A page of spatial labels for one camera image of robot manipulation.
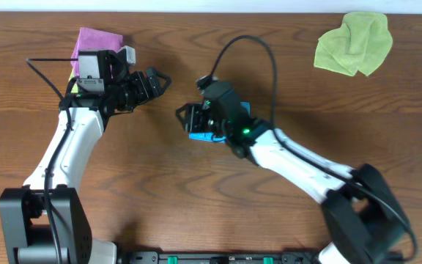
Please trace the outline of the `blue microfiber cloth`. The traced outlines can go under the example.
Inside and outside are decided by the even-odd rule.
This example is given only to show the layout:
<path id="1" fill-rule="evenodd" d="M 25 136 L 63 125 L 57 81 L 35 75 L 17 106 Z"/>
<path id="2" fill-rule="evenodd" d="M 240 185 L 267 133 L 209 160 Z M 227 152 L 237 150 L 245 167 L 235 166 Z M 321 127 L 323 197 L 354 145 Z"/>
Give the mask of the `blue microfiber cloth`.
<path id="1" fill-rule="evenodd" d="M 189 133 L 188 138 L 191 140 L 196 140 L 200 142 L 212 142 L 212 143 L 219 143 L 224 144 L 226 141 L 226 137 L 217 137 L 214 136 L 212 132 L 203 132 L 203 133 Z"/>

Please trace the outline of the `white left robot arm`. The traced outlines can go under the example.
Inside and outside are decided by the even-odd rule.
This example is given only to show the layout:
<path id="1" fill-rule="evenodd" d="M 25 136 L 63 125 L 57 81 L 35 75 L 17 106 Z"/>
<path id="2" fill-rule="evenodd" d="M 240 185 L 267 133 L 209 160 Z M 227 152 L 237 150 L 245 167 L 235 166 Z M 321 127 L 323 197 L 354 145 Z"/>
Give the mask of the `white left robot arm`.
<path id="1" fill-rule="evenodd" d="M 78 52 L 78 74 L 59 93 L 59 121 L 40 163 L 19 188 L 0 196 L 9 263 L 117 263 L 115 243 L 93 238 L 78 190 L 111 117 L 160 97 L 171 84 L 148 67 L 131 72 L 133 48 Z"/>

